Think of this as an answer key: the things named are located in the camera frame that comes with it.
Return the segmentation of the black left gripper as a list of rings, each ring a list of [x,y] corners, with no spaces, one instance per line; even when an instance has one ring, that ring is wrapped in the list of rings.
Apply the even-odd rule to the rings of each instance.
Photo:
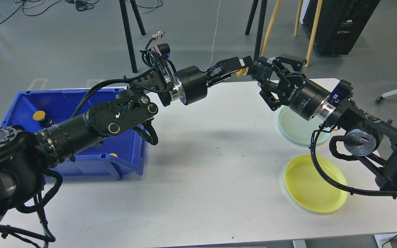
[[[225,82],[241,69],[252,66],[254,61],[249,55],[245,58],[229,58],[218,61],[208,71],[202,72],[197,66],[189,66],[174,74],[173,87],[170,92],[171,101],[180,100],[184,105],[204,99],[207,90]]]

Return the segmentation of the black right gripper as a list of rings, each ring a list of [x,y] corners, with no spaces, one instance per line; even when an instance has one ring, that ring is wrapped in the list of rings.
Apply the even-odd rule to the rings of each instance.
[[[301,74],[307,64],[305,58],[288,54],[269,59],[262,56],[258,64],[264,69],[263,77],[270,78],[259,82],[259,94],[272,111],[288,106],[306,121],[316,116],[326,121],[334,112],[336,107],[328,102],[330,92]]]

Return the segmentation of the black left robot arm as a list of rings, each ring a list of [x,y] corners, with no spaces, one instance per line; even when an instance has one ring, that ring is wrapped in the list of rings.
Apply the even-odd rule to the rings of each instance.
[[[148,70],[135,77],[106,80],[93,86],[82,97],[68,120],[49,124],[37,132],[20,125],[0,127],[0,234],[16,237],[35,247],[55,241],[48,228],[45,205],[62,185],[60,173],[53,170],[66,159],[87,148],[101,145],[108,137],[130,129],[147,143],[159,139],[152,126],[159,108],[148,97],[156,93],[164,106],[181,100],[185,105],[202,100],[209,87],[253,65],[251,56],[217,62],[206,71],[189,66],[177,71],[169,60],[167,43],[150,46],[164,36],[159,31],[141,50]]]

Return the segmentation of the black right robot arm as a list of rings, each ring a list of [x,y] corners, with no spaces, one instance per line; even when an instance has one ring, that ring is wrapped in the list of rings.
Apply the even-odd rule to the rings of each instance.
[[[359,109],[352,100],[353,87],[348,81],[340,80],[330,92],[309,80],[302,72],[305,63],[289,55],[261,57],[248,74],[259,82],[260,95],[271,110],[284,105],[307,121],[314,117],[323,121],[312,132],[309,149],[316,170],[326,182],[351,195],[397,199],[397,128]],[[336,127],[345,134],[330,139],[331,154],[345,161],[360,161],[375,175],[379,190],[345,186],[321,169],[316,142],[320,133],[332,132]]]

